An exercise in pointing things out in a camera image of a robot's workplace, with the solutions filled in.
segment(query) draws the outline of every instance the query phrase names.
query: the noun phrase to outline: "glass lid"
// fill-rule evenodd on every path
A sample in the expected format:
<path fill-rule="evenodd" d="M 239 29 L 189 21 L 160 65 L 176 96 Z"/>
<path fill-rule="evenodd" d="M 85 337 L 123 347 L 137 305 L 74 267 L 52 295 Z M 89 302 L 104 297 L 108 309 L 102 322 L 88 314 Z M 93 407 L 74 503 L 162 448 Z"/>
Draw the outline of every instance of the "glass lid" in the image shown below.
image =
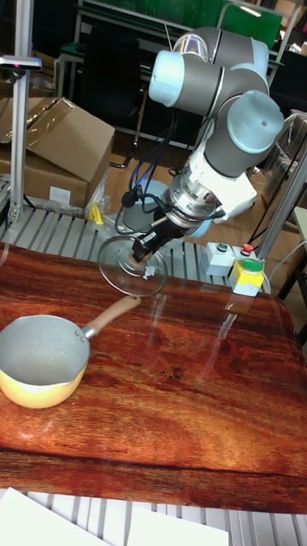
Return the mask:
<path fill-rule="evenodd" d="M 118 235 L 105 241 L 98 253 L 99 269 L 120 292 L 151 296 L 166 283 L 166 264 L 159 253 L 148 255 L 138 264 L 132 257 L 134 241 L 130 235 Z"/>

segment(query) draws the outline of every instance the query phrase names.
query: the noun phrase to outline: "metal frame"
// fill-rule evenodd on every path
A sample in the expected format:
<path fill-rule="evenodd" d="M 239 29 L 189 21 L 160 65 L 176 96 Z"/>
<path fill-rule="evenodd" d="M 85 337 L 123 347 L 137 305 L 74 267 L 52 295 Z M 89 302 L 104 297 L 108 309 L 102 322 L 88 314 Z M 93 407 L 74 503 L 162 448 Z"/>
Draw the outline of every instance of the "metal frame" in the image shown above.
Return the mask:
<path fill-rule="evenodd" d="M 279 206 L 276 208 L 275 213 L 269 223 L 269 226 L 264 234 L 264 237 L 260 241 L 257 249 L 257 256 L 259 259 L 265 260 L 273 247 L 277 236 L 279 235 L 283 224 L 286 222 L 291 210 L 295 206 L 299 197 L 300 191 L 304 186 L 307 178 L 307 147 L 305 148 L 302 159 L 299 161 L 296 167 L 287 191 L 283 195 Z"/>
<path fill-rule="evenodd" d="M 116 214 L 107 217 L 111 227 L 115 217 Z M 27 205 L 24 206 L 24 212 L 18 222 L 0 226 L 2 243 L 95 263 L 101 244 L 105 240 L 106 231 L 93 221 L 59 212 L 33 209 Z M 230 287 L 228 276 L 213 276 L 204 272 L 200 263 L 205 251 L 204 246 L 181 239 L 174 241 L 173 246 L 165 246 L 160 251 L 170 276 Z M 261 292 L 267 292 L 265 284 Z"/>
<path fill-rule="evenodd" d="M 81 55 L 76 55 L 74 53 L 67 53 L 67 52 L 62 52 L 61 53 L 61 55 L 60 55 L 59 81 L 58 81 L 57 91 L 56 91 L 56 94 L 59 97 L 63 96 L 65 72 L 66 72 L 68 62 L 72 63 L 70 83 L 69 83 L 69 91 L 68 91 L 68 98 L 69 98 L 70 101 L 72 101 L 72 99 L 73 99 L 73 88 L 74 88 L 74 82 L 75 82 L 75 74 L 76 74 L 76 65 L 77 65 L 77 62 L 79 62 L 80 64 L 83 64 L 84 63 L 84 57 L 81 56 Z"/>
<path fill-rule="evenodd" d="M 34 0 L 18 0 L 16 10 L 15 56 L 31 57 Z M 26 116 L 29 95 L 29 71 L 14 84 L 9 220 L 22 213 L 26 157 Z"/>

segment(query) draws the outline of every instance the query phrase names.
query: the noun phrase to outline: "control box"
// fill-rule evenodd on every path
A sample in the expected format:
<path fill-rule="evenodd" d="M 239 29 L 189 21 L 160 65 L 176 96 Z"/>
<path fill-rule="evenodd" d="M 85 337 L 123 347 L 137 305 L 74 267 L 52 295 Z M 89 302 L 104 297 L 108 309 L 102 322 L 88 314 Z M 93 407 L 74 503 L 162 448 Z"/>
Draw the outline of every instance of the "control box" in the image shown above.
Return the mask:
<path fill-rule="evenodd" d="M 234 262 L 235 255 L 229 245 L 208 242 L 200 264 L 207 275 L 227 276 Z"/>
<path fill-rule="evenodd" d="M 235 262 L 229 282 L 234 293 L 256 296 L 264 282 L 262 263 L 253 258 L 244 258 Z"/>

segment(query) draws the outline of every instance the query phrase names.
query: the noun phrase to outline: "cardboard box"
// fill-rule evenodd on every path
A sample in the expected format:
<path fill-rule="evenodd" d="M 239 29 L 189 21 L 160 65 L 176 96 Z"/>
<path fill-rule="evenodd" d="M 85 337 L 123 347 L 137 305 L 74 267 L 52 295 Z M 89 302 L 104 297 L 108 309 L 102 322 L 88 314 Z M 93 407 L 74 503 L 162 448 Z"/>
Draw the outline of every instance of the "cardboard box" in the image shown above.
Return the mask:
<path fill-rule="evenodd" d="M 32 56 L 41 59 L 42 70 L 30 72 L 29 96 L 55 96 L 58 77 L 57 60 L 39 51 L 33 51 Z M 5 71 L 2 70 L 0 99 L 8 96 L 13 96 L 13 85 L 6 79 Z"/>
<path fill-rule="evenodd" d="M 2 173 L 10 169 L 9 110 L 0 119 Z M 85 208 L 109 166 L 113 136 L 111 125 L 66 99 L 29 99 L 25 194 Z"/>

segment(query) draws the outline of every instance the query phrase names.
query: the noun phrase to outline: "green button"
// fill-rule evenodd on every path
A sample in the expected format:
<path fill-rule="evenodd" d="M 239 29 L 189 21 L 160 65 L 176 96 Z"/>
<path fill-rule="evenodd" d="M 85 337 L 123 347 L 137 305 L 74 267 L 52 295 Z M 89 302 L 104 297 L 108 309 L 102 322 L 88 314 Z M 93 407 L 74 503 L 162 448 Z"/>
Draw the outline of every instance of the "green button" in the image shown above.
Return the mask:
<path fill-rule="evenodd" d="M 263 270 L 263 265 L 260 262 L 258 262 L 256 259 L 244 258 L 241 260 L 241 263 L 242 263 L 242 266 L 249 271 L 257 272 L 257 271 Z"/>
<path fill-rule="evenodd" d="M 227 250 L 227 245 L 225 243 L 220 242 L 219 245 L 217 245 L 217 250 L 221 250 L 223 253 Z"/>

